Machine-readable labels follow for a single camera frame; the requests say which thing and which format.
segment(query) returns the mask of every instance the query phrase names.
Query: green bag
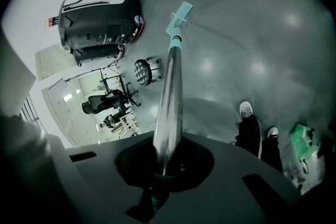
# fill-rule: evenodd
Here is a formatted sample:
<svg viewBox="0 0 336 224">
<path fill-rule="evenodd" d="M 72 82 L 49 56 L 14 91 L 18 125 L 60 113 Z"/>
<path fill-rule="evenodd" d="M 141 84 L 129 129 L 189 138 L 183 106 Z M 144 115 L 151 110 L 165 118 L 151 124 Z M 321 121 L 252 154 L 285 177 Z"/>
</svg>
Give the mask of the green bag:
<svg viewBox="0 0 336 224">
<path fill-rule="evenodd" d="M 301 124 L 297 124 L 289 136 L 295 151 L 296 158 L 305 162 L 313 152 L 318 150 L 315 130 Z"/>
</svg>

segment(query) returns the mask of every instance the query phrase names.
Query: black pants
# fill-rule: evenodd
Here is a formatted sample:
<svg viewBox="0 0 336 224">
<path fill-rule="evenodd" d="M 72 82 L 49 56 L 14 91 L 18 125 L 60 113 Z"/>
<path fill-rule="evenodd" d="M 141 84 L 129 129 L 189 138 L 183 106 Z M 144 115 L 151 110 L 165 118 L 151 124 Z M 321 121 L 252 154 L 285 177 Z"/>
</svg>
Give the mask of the black pants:
<svg viewBox="0 0 336 224">
<path fill-rule="evenodd" d="M 240 146 L 258 157 L 259 143 L 260 127 L 257 118 L 252 115 L 250 118 L 243 119 L 239 124 L 239 135 L 236 146 Z M 261 159 L 282 173 L 278 139 L 267 138 L 263 140 Z"/>
</svg>

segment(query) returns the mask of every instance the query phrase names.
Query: black machine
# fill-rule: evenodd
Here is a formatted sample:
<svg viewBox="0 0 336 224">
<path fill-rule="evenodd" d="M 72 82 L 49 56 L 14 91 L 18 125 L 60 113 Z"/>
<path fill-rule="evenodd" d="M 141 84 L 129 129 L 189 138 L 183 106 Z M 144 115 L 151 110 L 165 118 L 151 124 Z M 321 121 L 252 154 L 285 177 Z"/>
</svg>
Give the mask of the black machine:
<svg viewBox="0 0 336 224">
<path fill-rule="evenodd" d="M 64 0 L 56 18 L 61 44 L 78 66 L 116 58 L 143 28 L 139 0 Z"/>
</svg>

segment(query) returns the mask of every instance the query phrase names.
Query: fluorescent light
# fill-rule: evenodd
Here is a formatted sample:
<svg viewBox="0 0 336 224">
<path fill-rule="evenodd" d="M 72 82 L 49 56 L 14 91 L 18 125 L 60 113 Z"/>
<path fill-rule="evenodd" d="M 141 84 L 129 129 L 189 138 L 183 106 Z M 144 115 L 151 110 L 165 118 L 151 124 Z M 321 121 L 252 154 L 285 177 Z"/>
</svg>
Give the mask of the fluorescent light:
<svg viewBox="0 0 336 224">
<path fill-rule="evenodd" d="M 63 97 L 63 100 L 64 100 L 64 102 L 67 102 L 67 101 L 69 101 L 71 98 L 72 98 L 72 94 L 70 93 L 70 94 L 64 96 L 64 97 Z"/>
</svg>

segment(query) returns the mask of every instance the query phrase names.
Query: shoe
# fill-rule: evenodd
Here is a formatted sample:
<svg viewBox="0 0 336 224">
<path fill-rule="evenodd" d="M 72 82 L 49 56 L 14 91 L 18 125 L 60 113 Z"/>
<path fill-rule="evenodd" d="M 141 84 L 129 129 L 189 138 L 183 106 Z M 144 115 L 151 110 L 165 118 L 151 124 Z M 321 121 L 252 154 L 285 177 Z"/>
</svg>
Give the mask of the shoe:
<svg viewBox="0 0 336 224">
<path fill-rule="evenodd" d="M 248 101 L 241 102 L 239 112 L 241 119 L 250 118 L 253 115 L 251 104 Z"/>
<path fill-rule="evenodd" d="M 278 138 L 278 128 L 272 127 L 271 129 L 268 130 L 267 133 L 267 138 Z"/>
</svg>

